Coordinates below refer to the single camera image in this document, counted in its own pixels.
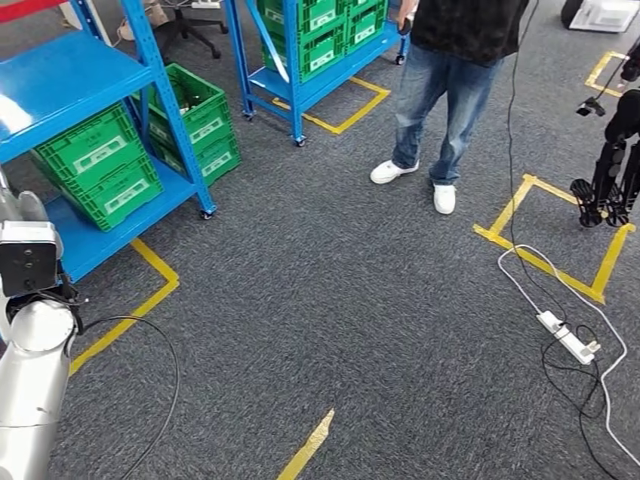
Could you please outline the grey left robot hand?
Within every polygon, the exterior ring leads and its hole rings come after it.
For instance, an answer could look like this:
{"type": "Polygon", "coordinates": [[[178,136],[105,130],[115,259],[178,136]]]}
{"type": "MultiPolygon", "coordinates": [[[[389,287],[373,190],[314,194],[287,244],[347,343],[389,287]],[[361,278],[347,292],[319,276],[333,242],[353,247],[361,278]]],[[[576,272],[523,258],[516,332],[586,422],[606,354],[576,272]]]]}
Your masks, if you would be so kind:
{"type": "Polygon", "coordinates": [[[45,206],[32,191],[15,193],[1,170],[1,221],[48,221],[45,206]]]}

